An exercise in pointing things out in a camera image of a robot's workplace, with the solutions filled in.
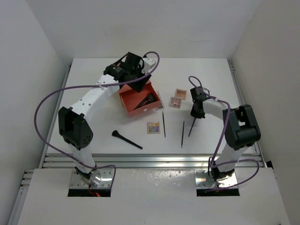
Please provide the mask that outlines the thin black pencil brush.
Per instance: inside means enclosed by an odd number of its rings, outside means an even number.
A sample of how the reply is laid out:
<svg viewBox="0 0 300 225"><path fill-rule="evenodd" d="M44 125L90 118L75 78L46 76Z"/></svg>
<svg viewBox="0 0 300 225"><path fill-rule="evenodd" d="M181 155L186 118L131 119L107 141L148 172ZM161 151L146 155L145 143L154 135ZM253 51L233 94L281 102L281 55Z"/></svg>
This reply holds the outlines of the thin black pencil brush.
<svg viewBox="0 0 300 225"><path fill-rule="evenodd" d="M184 140L184 129L185 129L185 121L182 123L182 134L181 134L181 148L183 147L183 140Z"/></svg>

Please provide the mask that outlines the orange drawer box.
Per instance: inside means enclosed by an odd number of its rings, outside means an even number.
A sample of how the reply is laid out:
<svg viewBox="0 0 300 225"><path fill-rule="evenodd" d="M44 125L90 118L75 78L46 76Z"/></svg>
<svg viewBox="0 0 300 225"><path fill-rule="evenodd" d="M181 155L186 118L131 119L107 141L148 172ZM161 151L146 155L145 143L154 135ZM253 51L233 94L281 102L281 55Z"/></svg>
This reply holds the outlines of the orange drawer box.
<svg viewBox="0 0 300 225"><path fill-rule="evenodd" d="M153 93L156 96L157 101L133 110L149 93ZM142 113L153 110L160 105L159 97L157 92L154 90L151 81L147 81L141 92L136 92L126 84L118 91L118 94L128 117L138 116Z"/></svg>

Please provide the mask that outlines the black fan brush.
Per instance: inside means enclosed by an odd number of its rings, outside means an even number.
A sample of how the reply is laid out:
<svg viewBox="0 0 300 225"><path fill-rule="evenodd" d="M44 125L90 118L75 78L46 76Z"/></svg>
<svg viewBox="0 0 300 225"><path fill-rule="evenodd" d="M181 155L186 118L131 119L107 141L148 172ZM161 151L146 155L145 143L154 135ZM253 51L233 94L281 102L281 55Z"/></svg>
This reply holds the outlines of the black fan brush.
<svg viewBox="0 0 300 225"><path fill-rule="evenodd" d="M143 99L143 100L151 100L152 103L156 102L158 99L156 98L156 96L153 93L149 93L147 94L147 96Z"/></svg>

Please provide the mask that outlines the short black brush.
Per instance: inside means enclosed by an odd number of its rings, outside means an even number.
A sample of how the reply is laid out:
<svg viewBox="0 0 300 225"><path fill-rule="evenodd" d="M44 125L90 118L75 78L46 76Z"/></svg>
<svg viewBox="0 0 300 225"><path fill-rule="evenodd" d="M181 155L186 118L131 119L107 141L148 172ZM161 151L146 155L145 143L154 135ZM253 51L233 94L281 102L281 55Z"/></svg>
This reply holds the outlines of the short black brush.
<svg viewBox="0 0 300 225"><path fill-rule="evenodd" d="M147 102L148 102L148 100L142 101L141 103L139 103L139 104L134 108L134 110L136 110L136 109L138 109L138 108L140 108L140 107L143 107L144 105L147 104Z"/></svg>

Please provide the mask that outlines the small black powder brush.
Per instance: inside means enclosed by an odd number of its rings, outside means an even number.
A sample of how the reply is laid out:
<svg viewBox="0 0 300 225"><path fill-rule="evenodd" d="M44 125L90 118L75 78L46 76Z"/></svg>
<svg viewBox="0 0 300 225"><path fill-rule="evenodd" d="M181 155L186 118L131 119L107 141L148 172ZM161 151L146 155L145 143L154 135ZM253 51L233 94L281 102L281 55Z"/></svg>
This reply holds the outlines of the small black powder brush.
<svg viewBox="0 0 300 225"><path fill-rule="evenodd" d="M133 110L136 110L136 109L138 109L138 108L141 108L141 107L143 107L143 106L145 106L145 105L148 105L148 104L150 104L150 103L152 103L151 100L143 100L143 101L140 102Z"/></svg>

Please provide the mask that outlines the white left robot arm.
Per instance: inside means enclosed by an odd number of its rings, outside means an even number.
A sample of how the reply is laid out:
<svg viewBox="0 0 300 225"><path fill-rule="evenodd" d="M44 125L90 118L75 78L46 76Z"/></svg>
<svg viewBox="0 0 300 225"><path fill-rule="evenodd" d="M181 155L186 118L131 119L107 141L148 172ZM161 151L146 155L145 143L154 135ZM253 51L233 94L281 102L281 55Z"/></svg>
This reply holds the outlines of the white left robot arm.
<svg viewBox="0 0 300 225"><path fill-rule="evenodd" d="M93 138L89 122L93 115L124 84L137 92L142 91L156 65L157 61L152 58L128 52L124 60L120 59L105 68L95 88L69 108L60 108L59 134L72 151L76 173L85 182L92 183L100 176L89 147Z"/></svg>

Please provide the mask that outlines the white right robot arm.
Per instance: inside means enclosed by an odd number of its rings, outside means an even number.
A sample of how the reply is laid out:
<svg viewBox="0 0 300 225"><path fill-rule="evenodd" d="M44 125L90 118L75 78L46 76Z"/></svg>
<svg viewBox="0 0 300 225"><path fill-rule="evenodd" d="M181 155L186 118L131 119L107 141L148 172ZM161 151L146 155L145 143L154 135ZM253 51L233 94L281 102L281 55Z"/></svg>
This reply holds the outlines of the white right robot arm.
<svg viewBox="0 0 300 225"><path fill-rule="evenodd" d="M230 176L242 154L261 139L253 108L250 105L232 108L227 102L205 94L201 87L192 88L190 93L192 117L204 119L209 114L224 124L216 150L209 160L210 176L215 181Z"/></svg>

